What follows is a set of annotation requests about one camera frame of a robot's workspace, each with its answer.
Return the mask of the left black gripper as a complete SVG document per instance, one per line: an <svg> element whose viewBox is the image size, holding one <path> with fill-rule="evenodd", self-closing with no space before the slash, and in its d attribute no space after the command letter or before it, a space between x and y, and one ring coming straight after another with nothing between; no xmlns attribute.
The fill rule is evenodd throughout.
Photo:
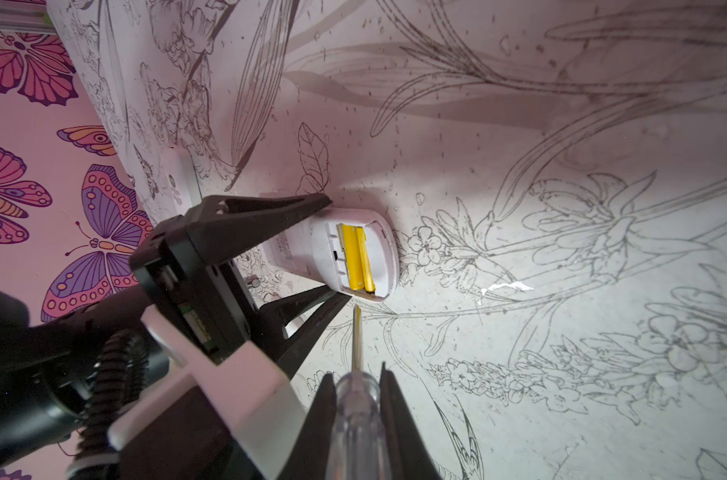
<svg viewBox="0 0 727 480"><path fill-rule="evenodd" d="M130 257L153 304L219 365L252 339L293 379L351 296L320 286L259 310L232 259L332 205L323 193L283 198L212 195L160 223Z"/></svg>

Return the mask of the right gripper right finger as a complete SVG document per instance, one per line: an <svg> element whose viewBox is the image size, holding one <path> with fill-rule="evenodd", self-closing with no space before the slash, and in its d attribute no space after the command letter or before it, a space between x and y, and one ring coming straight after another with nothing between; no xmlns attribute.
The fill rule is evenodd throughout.
<svg viewBox="0 0 727 480"><path fill-rule="evenodd" d="M381 421L385 427L387 457L393 479L441 479L425 443L419 435L411 409L397 383L397 378L387 366L381 366L379 376L381 391Z"/></svg>

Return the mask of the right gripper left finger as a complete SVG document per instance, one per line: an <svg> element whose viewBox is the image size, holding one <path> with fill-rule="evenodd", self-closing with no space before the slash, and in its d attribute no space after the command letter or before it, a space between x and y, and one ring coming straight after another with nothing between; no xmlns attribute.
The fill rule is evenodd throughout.
<svg viewBox="0 0 727 480"><path fill-rule="evenodd" d="M326 478L337 402L333 375L327 373L319 385L289 459L278 477L279 480Z"/></svg>

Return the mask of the thin grey screwdriver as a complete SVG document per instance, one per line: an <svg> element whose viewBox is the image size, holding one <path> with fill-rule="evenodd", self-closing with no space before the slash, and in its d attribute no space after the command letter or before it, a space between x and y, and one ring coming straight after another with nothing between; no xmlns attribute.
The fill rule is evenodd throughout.
<svg viewBox="0 0 727 480"><path fill-rule="evenodd" d="M381 419L381 390L364 370L363 313L354 308L352 371L336 386L337 412L331 434L328 479L391 478L385 425Z"/></svg>

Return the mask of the yellow battery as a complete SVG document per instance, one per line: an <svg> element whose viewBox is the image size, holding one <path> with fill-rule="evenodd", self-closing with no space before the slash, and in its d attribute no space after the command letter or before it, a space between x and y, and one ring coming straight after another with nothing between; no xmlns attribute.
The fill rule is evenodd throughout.
<svg viewBox="0 0 727 480"><path fill-rule="evenodd" d="M365 236L365 228L356 228L356 238L359 248L359 258L362 270L363 289L369 294L375 293L375 280L373 280L373 271L371 271L371 260L367 253L367 236Z"/></svg>
<svg viewBox="0 0 727 480"><path fill-rule="evenodd" d="M341 244L345 252L349 286L351 290L363 290L365 288L365 277L357 228L347 224L340 224L339 230Z"/></svg>

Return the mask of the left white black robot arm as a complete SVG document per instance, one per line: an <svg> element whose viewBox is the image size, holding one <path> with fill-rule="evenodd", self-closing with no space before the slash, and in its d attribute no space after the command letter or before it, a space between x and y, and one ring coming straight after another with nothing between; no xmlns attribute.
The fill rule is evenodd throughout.
<svg viewBox="0 0 727 480"><path fill-rule="evenodd" d="M209 196L150 231L129 260L137 285L102 297L77 275L66 282L74 299L58 299L40 327L0 291L0 468L75 430L83 453L109 451L121 408L169 369L171 353L141 322L149 307L215 364L253 344L294 376L348 296L322 286L258 305L234 260L330 203L323 193Z"/></svg>

